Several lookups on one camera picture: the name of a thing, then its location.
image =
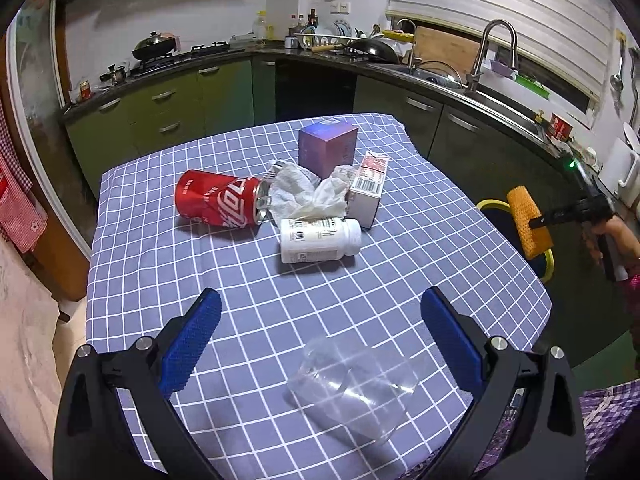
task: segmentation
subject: white blind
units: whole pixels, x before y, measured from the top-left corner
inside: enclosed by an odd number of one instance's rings
[[[597,96],[612,40],[611,8],[609,0],[389,0],[387,10],[479,34],[503,18],[516,29],[521,53]],[[502,27],[492,36],[509,40]]]

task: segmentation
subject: faucet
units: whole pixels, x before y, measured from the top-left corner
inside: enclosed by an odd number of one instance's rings
[[[400,20],[399,22],[396,23],[396,27],[399,27],[400,23],[402,22],[409,22],[414,26],[414,42],[411,45],[411,52],[409,52],[409,59],[407,59],[407,65],[409,66],[409,74],[413,74],[414,73],[414,55],[415,55],[415,37],[418,35],[418,27],[415,25],[414,22],[412,22],[412,20],[409,20],[408,18],[403,18],[402,20]]]
[[[473,66],[471,67],[471,72],[466,75],[467,92],[475,92],[478,90],[478,83],[480,82],[480,76],[482,75],[480,67],[482,66],[484,56],[486,56],[486,50],[489,43],[489,32],[491,32],[492,28],[496,25],[503,25],[509,31],[509,34],[511,35],[511,56],[509,60],[509,68],[512,70],[518,69],[518,54],[516,53],[518,48],[518,35],[516,30],[513,28],[513,25],[506,20],[493,20],[487,23],[487,26],[484,28],[482,40],[480,41],[480,49],[478,49],[478,54],[476,55]]]

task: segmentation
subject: metal screw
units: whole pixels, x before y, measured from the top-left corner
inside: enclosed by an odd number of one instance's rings
[[[78,357],[87,357],[91,353],[91,345],[82,345],[77,351]]]
[[[149,336],[144,335],[138,338],[138,340],[136,341],[136,348],[138,350],[149,350],[153,343],[154,343],[153,338],[150,338]]]
[[[564,350],[562,350],[559,346],[552,346],[551,355],[556,359],[562,359],[564,357]]]
[[[507,348],[508,344],[505,338],[497,336],[491,338],[491,346],[496,350],[504,350],[505,348]]]

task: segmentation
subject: white pill bottle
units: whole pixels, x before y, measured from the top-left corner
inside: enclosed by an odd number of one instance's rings
[[[283,264],[325,262],[360,252],[362,231],[357,220],[323,218],[280,222],[280,255]]]

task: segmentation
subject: drawer handle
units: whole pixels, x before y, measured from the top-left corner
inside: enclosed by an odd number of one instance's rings
[[[202,75],[213,74],[218,70],[220,70],[219,66],[212,66],[211,68],[203,68],[201,70],[198,70],[198,74],[202,74]]]
[[[109,101],[107,104],[102,105],[98,108],[101,112],[108,110],[109,108],[113,108],[116,104],[120,102],[120,98],[114,99],[113,101]]]
[[[178,121],[177,123],[174,124],[169,124],[169,126],[165,126],[164,128],[160,128],[158,131],[161,134],[168,134],[174,130],[178,129],[178,126],[180,126],[180,121]]]
[[[466,121],[463,121],[462,119],[460,119],[459,117],[456,117],[453,114],[448,114],[448,115],[452,123],[457,124],[458,126],[462,126],[465,130],[469,130],[470,132],[478,131],[477,126],[473,126],[472,124],[469,124]]]
[[[162,92],[161,94],[154,95],[151,100],[152,101],[160,101],[162,99],[166,99],[167,97],[171,97],[175,94],[175,90],[168,90],[167,92]]]
[[[408,105],[414,106],[416,108],[420,108],[420,110],[424,110],[425,112],[433,112],[433,106],[431,105],[426,105],[424,103],[421,103],[420,101],[411,99],[410,97],[406,97],[404,100]]]

